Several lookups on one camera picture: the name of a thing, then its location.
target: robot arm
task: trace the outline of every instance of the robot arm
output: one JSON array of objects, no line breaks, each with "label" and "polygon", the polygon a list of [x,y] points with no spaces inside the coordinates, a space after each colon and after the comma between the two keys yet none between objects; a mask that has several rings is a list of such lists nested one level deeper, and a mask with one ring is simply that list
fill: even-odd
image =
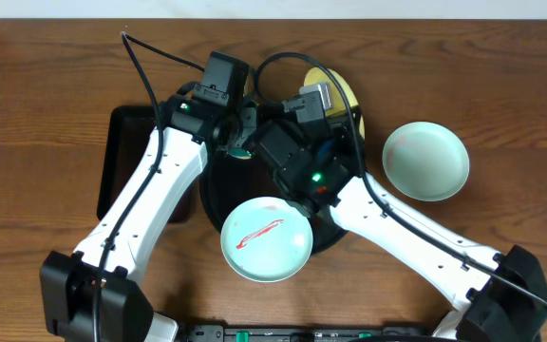
[{"label": "robot arm", "polygon": [[[128,272],[127,278],[138,284],[144,279],[149,257],[168,218],[182,194],[203,171],[207,162],[204,142],[194,142],[191,134],[172,127],[165,128],[163,134],[164,148],[160,170],[123,222],[104,268],[113,272],[116,267],[122,266]],[[111,209],[92,233],[75,248],[74,253],[84,254],[84,263],[98,267],[104,240],[149,172],[157,150],[158,132],[154,130],[139,166]]]},{"label": "robot arm", "polygon": [[[405,220],[446,246],[494,270],[499,266],[493,259],[498,251],[445,229],[394,198],[370,175],[368,178],[375,192]],[[410,233],[392,218],[382,215],[381,208],[373,203],[362,179],[351,179],[338,196],[341,201],[330,208],[337,225],[369,239],[401,260],[434,285],[455,310],[465,312],[471,304],[466,297],[468,291],[480,290],[489,280],[489,275],[466,268],[456,258]]]}]

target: black cable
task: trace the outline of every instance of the black cable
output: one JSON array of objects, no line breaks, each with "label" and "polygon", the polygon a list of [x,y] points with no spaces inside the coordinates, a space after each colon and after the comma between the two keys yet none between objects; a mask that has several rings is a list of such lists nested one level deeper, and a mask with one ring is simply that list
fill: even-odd
[{"label": "black cable", "polygon": [[365,184],[365,187],[367,188],[368,194],[372,197],[372,200],[375,203],[377,203],[377,205],[383,210],[383,212],[385,214],[387,214],[391,219],[394,219],[395,221],[397,221],[400,225],[405,227],[409,232],[411,232],[414,235],[416,235],[417,237],[425,240],[426,242],[428,242],[431,245],[433,245],[434,247],[442,250],[443,252],[449,254],[450,256],[454,257],[455,259],[461,261],[462,264],[474,267],[476,270],[479,270],[479,271],[483,272],[484,274],[493,277],[497,281],[500,281],[500,282],[504,283],[505,285],[519,291],[523,295],[526,295],[529,298],[531,298],[531,299],[533,299],[533,300],[535,300],[535,301],[537,301],[537,302],[539,302],[539,303],[541,303],[541,304],[543,304],[544,306],[547,307],[547,300],[541,298],[540,296],[538,296],[536,294],[533,294],[529,290],[526,290],[526,289],[522,288],[521,286],[511,282],[510,280],[507,280],[504,277],[497,275],[494,270],[488,268],[487,266],[484,266],[484,265],[480,264],[478,261],[472,259],[469,256],[465,256],[465,255],[461,254],[460,252],[455,251],[454,249],[444,245],[443,243],[439,242],[435,238],[431,237],[430,235],[420,231],[418,228],[416,228],[415,226],[413,226],[412,224],[407,222],[404,218],[402,218],[398,214],[396,214],[389,207],[388,203],[384,202],[382,199],[380,199],[377,196],[377,194],[372,189],[372,186],[370,185],[370,182],[368,181],[368,178],[367,178],[367,167],[365,165],[365,161],[364,161],[364,158],[363,158],[362,153],[361,153],[362,148],[360,146],[361,145],[360,140],[358,139],[358,133],[357,133],[357,130],[356,130],[356,126],[354,124],[353,115],[351,113],[351,107],[349,105],[348,96],[346,95],[345,91],[343,90],[343,88],[341,87],[341,85],[339,84],[337,79],[334,77],[334,75],[330,72],[330,70],[327,67],[325,67],[320,62],[313,59],[312,57],[310,57],[308,55],[305,55],[305,54],[302,54],[302,53],[298,53],[298,52],[280,52],[280,53],[276,53],[275,55],[273,55],[273,56],[269,57],[268,59],[266,59],[258,67],[258,69],[256,71],[256,75],[255,75],[255,92],[261,99],[263,99],[266,102],[273,103],[272,101],[266,99],[265,97],[263,97],[261,95],[261,93],[259,92],[259,88],[258,88],[258,81],[259,81],[259,78],[260,78],[260,75],[261,75],[261,72],[263,71],[263,69],[269,63],[271,63],[275,60],[281,59],[281,58],[298,58],[298,59],[301,59],[303,61],[306,61],[306,62],[310,63],[314,67],[318,67],[320,70],[322,70],[322,72],[324,72],[325,75],[327,75],[329,77],[330,81],[337,88],[337,90],[339,91],[339,93],[341,95],[341,99],[343,100],[343,104],[345,105],[346,111],[347,111],[347,114],[348,114],[349,127],[350,127],[351,133],[352,133],[351,136],[352,136],[352,140],[353,140],[353,147],[354,147],[354,150],[355,150],[355,153],[356,153],[356,160],[358,162],[358,173],[359,173],[360,177],[362,178],[362,180]]},{"label": "black cable", "polygon": [[177,94],[185,96],[193,90],[196,85],[199,85],[198,81],[187,82],[186,84],[180,86],[179,90],[177,90]]},{"label": "black cable", "polygon": [[111,233],[109,234],[109,237],[104,241],[104,247],[103,247],[103,253],[101,254],[101,260],[99,261],[99,267],[96,272],[96,278],[94,279],[94,296],[92,298],[92,331],[94,335],[94,342],[100,342],[101,341],[101,284],[103,282],[103,276],[104,276],[104,266],[106,264],[107,257],[109,256],[109,251],[113,247],[113,241],[115,239],[115,236],[122,228],[122,224],[125,221],[128,214],[130,214],[130,211],[136,204],[136,202],[139,200],[139,198],[142,195],[142,192],[144,192],[144,189],[147,187],[151,179],[155,176],[155,174],[158,172],[160,168],[160,162],[161,157],[163,155],[163,127],[161,125],[161,114],[160,114],[160,107],[158,106],[158,101],[156,100],[156,96],[153,92],[153,89],[151,88],[151,85],[149,84],[149,80],[147,80],[147,76],[144,73],[144,70],[142,70],[142,66],[139,63],[139,60],[137,59],[136,55],[134,54],[134,51],[132,51],[132,47],[130,47],[130,44],[128,41],[134,42],[138,45],[140,45],[143,48],[147,48],[151,51],[154,51],[162,56],[168,57],[172,60],[175,60],[177,62],[183,63],[187,66],[194,67],[198,70],[204,71],[204,68],[201,66],[198,66],[195,63],[185,61],[177,56],[173,56],[169,53],[163,52],[161,50],[158,50],[154,47],[151,47],[140,40],[128,35],[125,32],[122,32],[122,41],[123,45],[125,46],[125,49],[128,51],[128,55],[130,56],[130,59],[132,60],[132,63],[134,64],[134,67],[139,72],[139,75],[141,76],[142,82],[144,83],[144,87],[147,90],[147,94],[149,95],[149,100],[151,100],[151,105],[153,106],[154,110],[154,116],[156,121],[156,128],[158,129],[158,152],[156,154],[156,159],[153,162],[153,165],[149,169],[149,173],[145,177],[145,179],[142,181],[141,186],[139,186],[139,189],[134,194],[132,199],[128,202],[128,205],[123,209],[122,214],[120,215],[120,218],[118,218],[118,221],[115,223],[115,226],[111,230]]},{"label": "black cable", "polygon": [[381,335],[361,337],[349,342],[465,342],[463,340],[451,340],[442,337],[432,336],[402,336],[402,335]]},{"label": "black cable", "polygon": [[168,52],[164,52],[164,51],[162,51],[162,50],[160,50],[160,49],[154,48],[154,47],[152,47],[152,46],[150,46],[150,45],[148,45],[148,44],[146,44],[146,43],[141,42],[140,40],[138,40],[138,39],[132,37],[131,35],[129,35],[129,34],[125,33],[125,32],[122,32],[122,35],[125,35],[125,37],[126,37],[130,42],[135,43],[135,44],[138,44],[138,45],[140,45],[140,46],[143,47],[143,48],[146,48],[146,49],[148,49],[148,50],[151,50],[151,51],[153,51],[153,52],[155,52],[155,53],[157,53],[157,54],[159,54],[159,55],[161,55],[161,56],[170,58],[170,59],[173,60],[173,61],[177,61],[177,62],[179,62],[179,63],[183,63],[183,64],[185,64],[186,66],[194,67],[194,68],[196,68],[197,70],[199,70],[199,71],[201,71],[201,72],[204,72],[204,68],[203,68],[203,67],[201,67],[201,66],[199,66],[199,65],[197,65],[197,64],[195,64],[195,63],[193,63],[193,62],[184,60],[184,59],[182,59],[182,58],[180,58],[180,57],[177,57],[177,56],[175,56],[175,55],[171,55],[171,54],[168,53]]}]

